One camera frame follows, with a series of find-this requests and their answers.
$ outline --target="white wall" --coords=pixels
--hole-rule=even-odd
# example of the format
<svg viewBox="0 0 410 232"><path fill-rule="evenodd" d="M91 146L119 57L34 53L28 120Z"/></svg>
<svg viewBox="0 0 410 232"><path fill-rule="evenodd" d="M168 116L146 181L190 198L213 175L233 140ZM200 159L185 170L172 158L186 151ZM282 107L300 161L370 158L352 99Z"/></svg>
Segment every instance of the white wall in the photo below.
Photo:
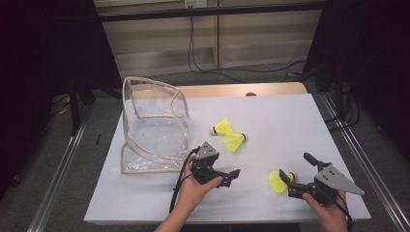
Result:
<svg viewBox="0 0 410 232"><path fill-rule="evenodd" d="M99 1L101 5L102 0L96 0L97 6ZM132 0L120 0L122 3L124 1L129 4ZM303 1L306 0L220 0L220 6L285 4ZM156 3L99 7L98 11L99 13L124 13L184 9L184 1L155 0L154 2ZM216 4L217 1L208 1L208 7L214 7ZM219 18L219 26L216 16L195 17L194 46L198 50L210 48L208 51L213 52L214 65L220 67L295 61L308 55L320 12L222 15ZM166 51L188 54L189 18L105 22L103 27L116 57Z"/></svg>

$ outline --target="metal frame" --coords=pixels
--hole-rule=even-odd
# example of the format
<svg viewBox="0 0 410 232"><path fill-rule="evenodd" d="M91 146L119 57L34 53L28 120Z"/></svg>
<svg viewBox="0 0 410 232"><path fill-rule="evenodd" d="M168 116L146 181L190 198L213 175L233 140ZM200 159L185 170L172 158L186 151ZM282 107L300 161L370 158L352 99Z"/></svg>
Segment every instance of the metal frame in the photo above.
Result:
<svg viewBox="0 0 410 232"><path fill-rule="evenodd" d="M274 4L259 6L240 6L240 7L214 7L214 8L196 8L196 9L179 9L155 12L132 12L118 14L99 14L97 16L73 16L54 18L53 21L64 22L109 22L109 21L128 21L156 18L171 17L191 17L191 16L209 16L209 15L241 15L257 13L277 13L277 12L300 12L322 10L326 5L325 1L310 3L294 4Z"/></svg>
<svg viewBox="0 0 410 232"><path fill-rule="evenodd" d="M332 98L330 96L322 96L322 100L328 108L330 114L333 117L336 117L336 105L333 102ZM343 135L344 139L346 140L346 143L350 147L358 164L361 166L362 170L367 176L368 181L370 182L371 186L373 187L374 191L379 197L381 203L383 204L384 208L386 209L387 213L389 214L390 218L395 224L397 231L410 231L410 223L407 216L401 209L392 192L381 179L380 175L374 168L365 150L362 148L353 132L350 130L350 128L346 125L344 121L341 121L339 119L337 119L337 126L343 128L340 129L341 134Z"/></svg>

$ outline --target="gray carpet floor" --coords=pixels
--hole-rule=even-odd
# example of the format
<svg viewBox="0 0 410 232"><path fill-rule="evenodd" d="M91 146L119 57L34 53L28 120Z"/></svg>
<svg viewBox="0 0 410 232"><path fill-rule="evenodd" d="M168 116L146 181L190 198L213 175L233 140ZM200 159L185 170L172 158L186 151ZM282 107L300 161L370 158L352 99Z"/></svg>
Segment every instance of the gray carpet floor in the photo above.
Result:
<svg viewBox="0 0 410 232"><path fill-rule="evenodd" d="M242 67L266 71L283 67L286 64ZM289 69L289 72L301 71L303 64ZM286 70L281 72L243 72L221 71L220 73L233 76L246 83L279 82L285 77ZM172 85L198 84L231 84L238 83L224 75L215 73L191 72L174 73L151 76ZM314 78L305 83L307 90L313 95L324 119L331 118L321 95L332 94L332 89L325 93L317 93ZM81 141L76 149L73 161L65 176L56 203L49 215L44 231L153 231L156 225L137 226L98 226L83 221L93 190L99 179L103 163L108 152L110 142L119 120L122 103L104 93L96 93L97 101L94 106L81 106L81 110L92 107L92 115ZM71 114L55 115L48 124L47 134L39 144L36 153L23 172L20 173L21 183L10 186L0 202L0 231L27 231L33 216L39 207L47 187L59 165L61 158L70 141L72 129ZM410 178L410 162L406 160L394 142L383 135L377 123L361 105L361 120L352 131L361 143L367 155L382 179L394 194L404 212L410 214L410 189L407 187ZM357 184L366 192L364 201L372 219L357 221L353 231L396 231L390 216L379 200L377 194L366 179L365 173L357 164L352 152L338 130L331 135ZM199 231L199 227L185 228L185 231ZM316 222L290 225L235 225L204 227L213 231L319 231Z"/></svg>

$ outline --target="electrical cable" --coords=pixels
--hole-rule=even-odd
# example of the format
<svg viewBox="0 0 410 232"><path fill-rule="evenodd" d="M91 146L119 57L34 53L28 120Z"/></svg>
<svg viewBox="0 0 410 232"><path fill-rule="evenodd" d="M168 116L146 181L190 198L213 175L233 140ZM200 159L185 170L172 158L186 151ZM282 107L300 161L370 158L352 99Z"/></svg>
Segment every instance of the electrical cable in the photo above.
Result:
<svg viewBox="0 0 410 232"><path fill-rule="evenodd" d="M192 66L190 65L190 57L192 57L192 62L193 64L196 66L196 68L198 69L198 71L195 71L192 69ZM241 82L241 83L245 83L244 81L234 78L232 76L229 76L227 74L224 73L220 73L217 71L242 71L242 72L251 72L251 73L274 73L274 72L279 72L282 70L286 70L286 76L285 78L281 81L283 82L288 76L287 76L287 71L289 70L289 68L291 68L292 66L305 62L305 59L301 59L298 61L293 62L292 64L289 64L285 67L279 68L279 69L275 69L275 70L267 70L267 71L255 71L255 70L248 70L248 69L241 69L241 68L220 68L220 69L210 69L210 70L202 70L201 68L198 67L198 65L196 64L195 61L195 54L194 54L194 48L193 48L193 17L190 18L190 48L189 48L189 53L188 53L188 65L190 68L190 71L193 73L215 73L215 74L219 74L219 75L223 75L225 77L228 77L232 80Z"/></svg>
<svg viewBox="0 0 410 232"><path fill-rule="evenodd" d="M178 196L178 192L181 188L181 185L182 185L183 181L185 179L187 179L187 177L190 176L190 175L186 176L184 179L182 179L182 176L184 175L184 170L185 170L185 167L187 166L188 160L190 159L190 156L192 156L193 153L197 154L199 149L200 149L200 147L197 147L197 148L193 149L192 151L190 151L190 153L187 155L187 157L184 160L184 164L181 167L180 175L178 177L177 184L176 184L175 189L174 189L174 193L172 194L171 204L169 206L169 213L171 213L174 210L175 202L176 202L177 196Z"/></svg>

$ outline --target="power outlet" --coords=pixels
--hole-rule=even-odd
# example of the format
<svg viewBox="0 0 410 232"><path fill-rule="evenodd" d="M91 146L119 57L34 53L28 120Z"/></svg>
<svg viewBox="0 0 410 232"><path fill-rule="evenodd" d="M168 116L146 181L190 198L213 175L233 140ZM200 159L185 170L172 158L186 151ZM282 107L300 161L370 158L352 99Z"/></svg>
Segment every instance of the power outlet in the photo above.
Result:
<svg viewBox="0 0 410 232"><path fill-rule="evenodd" d="M207 0L196 0L195 7L196 8L207 8L208 7L208 1Z"/></svg>
<svg viewBox="0 0 410 232"><path fill-rule="evenodd" d="M195 0L185 0L185 9L195 8Z"/></svg>

